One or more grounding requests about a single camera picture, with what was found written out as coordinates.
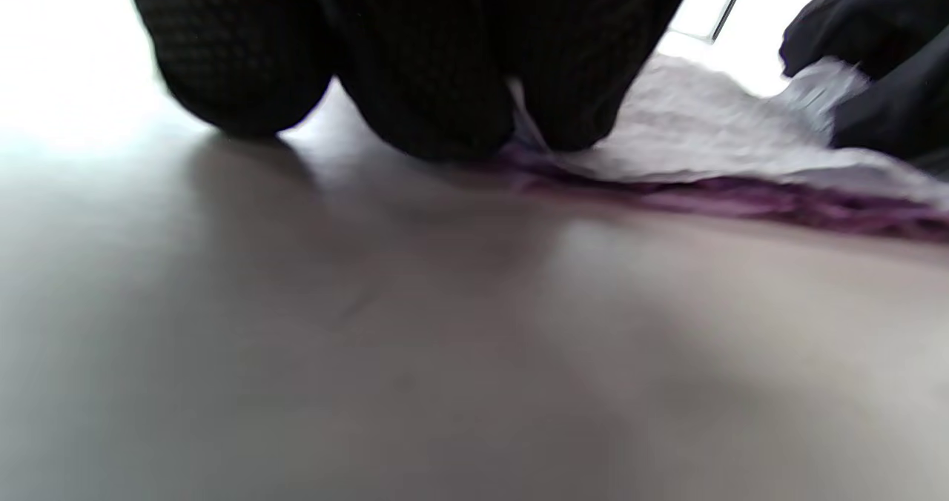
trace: black textured fabric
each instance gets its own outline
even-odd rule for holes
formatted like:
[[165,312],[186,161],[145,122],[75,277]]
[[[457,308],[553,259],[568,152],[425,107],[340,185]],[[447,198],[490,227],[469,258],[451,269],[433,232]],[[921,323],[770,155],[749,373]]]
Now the black textured fabric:
[[383,139],[421,159],[481,160],[513,130],[512,100],[472,0],[321,0],[347,93]]
[[333,73],[420,159],[488,159],[512,133],[505,76],[557,150],[593,146],[681,0],[136,0],[173,95],[233,133],[274,133]]
[[294,126],[332,77],[316,0],[135,0],[173,96],[226,132]]
[[607,136],[627,90],[682,0],[484,0],[505,73],[549,146]]

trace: floor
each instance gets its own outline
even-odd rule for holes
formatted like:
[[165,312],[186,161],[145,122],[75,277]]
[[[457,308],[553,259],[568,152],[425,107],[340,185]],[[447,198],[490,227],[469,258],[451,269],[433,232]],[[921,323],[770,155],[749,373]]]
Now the floor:
[[0,7],[4,501],[949,497],[944,248],[513,196],[339,90],[228,142],[128,1]]

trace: purple cloth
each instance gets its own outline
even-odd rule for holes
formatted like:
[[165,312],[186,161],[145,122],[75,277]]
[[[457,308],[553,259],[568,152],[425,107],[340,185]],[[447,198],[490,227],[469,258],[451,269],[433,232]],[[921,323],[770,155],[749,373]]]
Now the purple cloth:
[[497,166],[519,190],[555,191],[626,206],[763,219],[846,234],[949,243],[949,211],[901,199],[844,193],[742,177],[689,184],[602,182],[563,170],[521,143]]

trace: black cloth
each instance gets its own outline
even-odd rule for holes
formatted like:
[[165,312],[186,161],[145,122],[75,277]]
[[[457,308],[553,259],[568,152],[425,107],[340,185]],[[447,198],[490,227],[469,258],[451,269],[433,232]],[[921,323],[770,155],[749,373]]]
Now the black cloth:
[[135,0],[173,96],[229,133],[294,126],[336,76],[380,137],[432,161],[511,136],[507,76],[550,147],[612,129],[681,0]]
[[873,80],[837,107],[833,144],[915,159],[949,146],[949,0],[814,0],[785,32],[787,76],[834,56]]

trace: white wall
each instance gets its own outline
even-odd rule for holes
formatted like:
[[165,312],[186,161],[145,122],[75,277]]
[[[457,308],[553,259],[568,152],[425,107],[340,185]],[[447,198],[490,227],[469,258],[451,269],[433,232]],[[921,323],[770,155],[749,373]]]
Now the white wall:
[[[724,71],[750,92],[768,96],[781,91],[781,62],[777,56],[784,29],[810,0],[738,0],[725,29],[714,45],[670,33],[661,52],[694,59]],[[718,17],[718,0],[686,0],[682,5],[688,17]]]

